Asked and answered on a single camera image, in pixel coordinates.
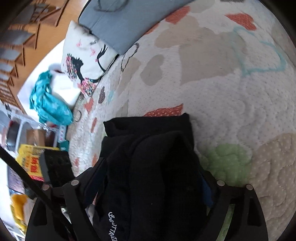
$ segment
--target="quilted bedspread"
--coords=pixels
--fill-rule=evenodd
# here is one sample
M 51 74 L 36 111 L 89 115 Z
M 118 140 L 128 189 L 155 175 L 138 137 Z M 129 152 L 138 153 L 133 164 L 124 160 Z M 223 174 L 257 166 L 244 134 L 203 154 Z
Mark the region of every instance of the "quilted bedspread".
M 92 98 L 77 102 L 67 133 L 74 174 L 96 163 L 103 121 L 187 112 L 203 167 L 229 185 L 252 184 L 276 240 L 296 210 L 295 53 L 257 0 L 180 8 L 116 60 Z M 227 222 L 219 240 L 226 230 Z

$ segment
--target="black folded clothing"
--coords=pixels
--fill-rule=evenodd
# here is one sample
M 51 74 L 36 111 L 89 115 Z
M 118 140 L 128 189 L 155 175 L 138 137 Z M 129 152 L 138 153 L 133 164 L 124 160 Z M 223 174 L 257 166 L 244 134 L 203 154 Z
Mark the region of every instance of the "black folded clothing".
M 102 241 L 193 240 L 206 219 L 189 116 L 115 118 L 94 228 Z

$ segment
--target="metal rivet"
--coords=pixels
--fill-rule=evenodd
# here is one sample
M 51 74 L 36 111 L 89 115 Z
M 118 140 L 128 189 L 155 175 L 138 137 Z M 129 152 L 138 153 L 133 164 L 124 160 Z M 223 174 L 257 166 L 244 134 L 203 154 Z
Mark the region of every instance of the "metal rivet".
M 250 191 L 253 190 L 253 186 L 252 186 L 251 184 L 247 184 L 247 185 L 246 185 L 246 188 L 247 188 L 248 190 L 250 190 Z
M 47 185 L 47 184 L 45 184 L 43 187 L 42 187 L 42 190 L 43 191 L 46 191 L 46 190 L 48 190 L 49 189 L 49 185 Z
M 76 185 L 78 185 L 79 184 L 79 181 L 78 180 L 73 180 L 72 182 L 71 182 L 71 185 L 72 186 L 76 186 Z
M 217 181 L 217 184 L 220 186 L 220 187 L 223 187 L 225 185 L 225 182 L 222 181 L 222 180 L 218 180 Z

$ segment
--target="patterned bedspread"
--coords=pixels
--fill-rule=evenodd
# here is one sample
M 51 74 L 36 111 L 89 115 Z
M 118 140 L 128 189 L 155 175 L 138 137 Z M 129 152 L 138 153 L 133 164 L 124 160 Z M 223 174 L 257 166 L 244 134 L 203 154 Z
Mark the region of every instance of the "patterned bedspread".
M 252 184 L 276 240 L 296 210 L 295 53 L 257 0 L 180 8 L 116 60 L 92 98 L 77 102 L 67 133 L 75 175 L 97 161 L 103 121 L 187 112 L 203 167 L 229 185 Z

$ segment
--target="white pillow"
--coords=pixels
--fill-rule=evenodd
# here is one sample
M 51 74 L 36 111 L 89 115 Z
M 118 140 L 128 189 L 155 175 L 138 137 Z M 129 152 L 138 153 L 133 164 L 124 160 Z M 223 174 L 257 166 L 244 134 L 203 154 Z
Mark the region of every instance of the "white pillow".
M 61 70 L 85 97 L 92 96 L 100 77 L 108 70 L 117 53 L 74 21 L 65 38 Z

